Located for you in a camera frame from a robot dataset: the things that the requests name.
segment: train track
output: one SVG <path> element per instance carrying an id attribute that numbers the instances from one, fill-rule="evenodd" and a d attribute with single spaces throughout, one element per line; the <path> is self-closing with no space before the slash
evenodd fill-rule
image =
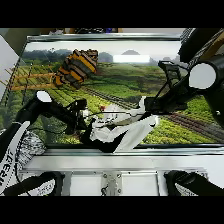
<path id="1" fill-rule="evenodd" d="M 121 97 L 100 93 L 89 88 L 83 88 L 83 90 L 90 95 L 98 96 L 102 99 L 115 103 L 123 107 L 124 109 L 133 109 L 137 106 L 137 104 L 135 103 L 125 102 L 124 99 Z M 190 131 L 200 133 L 204 137 L 214 139 L 217 143 L 224 143 L 224 130 L 222 130 L 216 124 L 210 124 L 203 121 L 194 120 L 179 113 L 173 113 L 172 115 L 162 117 L 178 125 L 181 125 L 184 128 L 189 129 Z"/>

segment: glass tabletop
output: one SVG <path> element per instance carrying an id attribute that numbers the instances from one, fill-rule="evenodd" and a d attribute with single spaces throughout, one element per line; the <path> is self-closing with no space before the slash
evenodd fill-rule
<path id="1" fill-rule="evenodd" d="M 0 130 L 9 126 L 18 110 L 37 90 L 47 91 L 64 106 L 85 98 L 90 114 L 98 113 L 102 107 L 110 104 L 117 104 L 124 109 L 135 108 L 142 96 L 155 96 L 166 82 L 165 73 L 158 67 L 159 60 L 187 67 L 187 64 L 180 62 L 180 47 L 179 35 L 165 34 L 28 37 L 18 69 L 12 69 L 10 91 L 6 90 L 2 98 Z M 56 87 L 53 83 L 54 74 L 65 57 L 75 49 L 98 51 L 96 74 L 86 80 L 79 90 L 68 84 Z M 180 69 L 180 72 L 182 77 L 187 74 L 184 69 Z M 66 125 L 55 118 L 40 116 L 32 128 L 36 128 L 34 132 L 46 144 L 81 144 L 80 133 L 65 135 L 63 130 Z M 203 96 L 190 101 L 188 109 L 184 111 L 160 116 L 160 125 L 141 142 L 170 147 L 175 144 L 206 143 L 224 143 L 224 131 L 213 119 Z"/>

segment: white circular joint cap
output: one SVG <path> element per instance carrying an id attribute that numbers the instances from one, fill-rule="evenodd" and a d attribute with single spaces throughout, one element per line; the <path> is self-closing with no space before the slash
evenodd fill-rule
<path id="1" fill-rule="evenodd" d="M 195 65 L 190 71 L 189 86 L 198 89 L 209 88 L 216 80 L 214 68 L 205 63 Z"/>
<path id="2" fill-rule="evenodd" d="M 38 91 L 37 98 L 44 103 L 52 102 L 50 95 L 45 91 Z"/>

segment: landscape picture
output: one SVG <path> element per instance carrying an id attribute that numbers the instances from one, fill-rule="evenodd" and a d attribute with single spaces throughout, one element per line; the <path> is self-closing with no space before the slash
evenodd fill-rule
<path id="1" fill-rule="evenodd" d="M 136 42 L 124 42 L 120 45 L 113 43 L 111 47 L 104 42 L 94 44 L 92 42 L 81 44 L 77 41 L 64 45 L 55 42 L 52 46 L 50 43 L 48 45 L 35 43 L 35 45 L 31 44 L 32 47 L 28 44 L 22 55 L 20 66 L 14 72 L 15 78 L 11 91 L 5 92 L 1 102 L 0 130 L 7 128 L 13 122 L 22 103 L 26 103 L 37 90 L 44 89 L 64 106 L 74 100 L 85 98 L 88 102 L 88 110 L 92 114 L 100 112 L 101 106 L 112 103 L 125 109 L 132 109 L 137 106 L 141 96 L 155 96 L 166 82 L 165 73 L 158 67 L 159 60 L 168 60 L 187 66 L 180 62 L 177 54 L 179 44 L 155 43 L 160 52 L 154 45 L 145 49 L 143 43 L 138 45 Z M 64 58 L 74 49 L 98 50 L 97 72 L 91 79 L 85 81 L 79 90 L 66 84 L 57 88 L 52 82 L 53 75 L 63 63 Z M 149 60 L 142 63 L 119 63 L 114 61 L 114 55 L 136 55 L 136 58 L 138 55 L 149 55 Z M 184 69 L 180 71 L 182 76 L 187 74 Z M 149 133 L 141 144 L 224 143 L 224 131 L 213 119 L 203 96 L 190 101 L 187 110 L 177 111 L 169 116 L 160 116 L 160 118 L 160 125 Z M 61 133 L 66 125 L 55 118 L 40 116 L 31 128 L 36 128 L 33 131 L 48 144 L 80 144 L 76 133 L 70 136 Z"/>

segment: white wall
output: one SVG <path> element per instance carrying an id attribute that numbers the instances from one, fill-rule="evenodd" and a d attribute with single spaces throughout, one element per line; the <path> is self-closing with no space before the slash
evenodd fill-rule
<path id="1" fill-rule="evenodd" d="M 185 28 L 122 28 L 123 33 L 182 33 Z"/>
<path id="2" fill-rule="evenodd" d="M 9 81 L 10 75 L 5 71 L 9 68 L 13 68 L 14 65 L 17 63 L 18 55 L 14 52 L 14 50 L 8 45 L 8 43 L 4 40 L 2 36 L 0 36 L 0 80 L 4 83 L 5 80 Z M 6 87 L 0 83 L 0 100 L 4 94 Z"/>

